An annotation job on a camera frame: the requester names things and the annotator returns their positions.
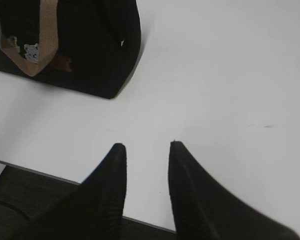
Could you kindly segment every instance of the white desk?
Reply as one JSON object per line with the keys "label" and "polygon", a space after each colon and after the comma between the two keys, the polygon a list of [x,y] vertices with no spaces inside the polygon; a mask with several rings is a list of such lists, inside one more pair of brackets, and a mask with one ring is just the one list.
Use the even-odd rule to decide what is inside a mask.
{"label": "white desk", "polygon": [[138,0],[144,51],[114,100],[0,73],[0,160],[82,182],[127,147],[124,215],[174,229],[170,141],[300,234],[300,0]]}

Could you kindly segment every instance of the handbag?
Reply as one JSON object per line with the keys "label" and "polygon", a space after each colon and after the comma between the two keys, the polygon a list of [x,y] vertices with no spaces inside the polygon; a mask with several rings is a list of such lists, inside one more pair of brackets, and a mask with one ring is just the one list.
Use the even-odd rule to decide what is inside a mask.
{"label": "handbag", "polygon": [[0,71],[106,99],[141,46],[136,0],[0,0]]}

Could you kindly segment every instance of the dark floor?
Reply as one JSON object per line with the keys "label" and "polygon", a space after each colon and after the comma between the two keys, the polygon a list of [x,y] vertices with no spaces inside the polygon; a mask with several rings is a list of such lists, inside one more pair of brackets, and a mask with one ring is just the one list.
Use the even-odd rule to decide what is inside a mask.
{"label": "dark floor", "polygon": [[[0,201],[11,204],[31,219],[70,194],[77,185],[7,166],[0,176]],[[0,218],[4,218],[0,208]],[[175,240],[174,233],[123,219],[121,240]]]}

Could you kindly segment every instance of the bag handle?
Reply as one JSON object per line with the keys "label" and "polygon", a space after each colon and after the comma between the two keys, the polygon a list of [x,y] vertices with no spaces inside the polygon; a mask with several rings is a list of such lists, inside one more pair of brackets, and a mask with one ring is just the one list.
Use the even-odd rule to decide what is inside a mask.
{"label": "bag handle", "polygon": [[33,77],[40,73],[54,58],[58,47],[58,0],[40,0],[39,17],[39,43],[37,62],[29,61],[20,56],[18,49],[11,39],[7,39],[0,23],[0,49],[19,67],[25,74]]}

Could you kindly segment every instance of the tan bag strap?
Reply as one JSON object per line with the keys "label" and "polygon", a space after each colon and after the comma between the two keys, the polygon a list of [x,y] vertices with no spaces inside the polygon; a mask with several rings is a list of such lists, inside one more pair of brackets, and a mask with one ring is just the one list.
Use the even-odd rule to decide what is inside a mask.
{"label": "tan bag strap", "polygon": [[58,50],[57,6],[58,0],[40,0],[40,30],[36,63],[21,57],[12,41],[3,35],[0,24],[0,49],[19,69],[31,77],[40,73],[51,62]]}

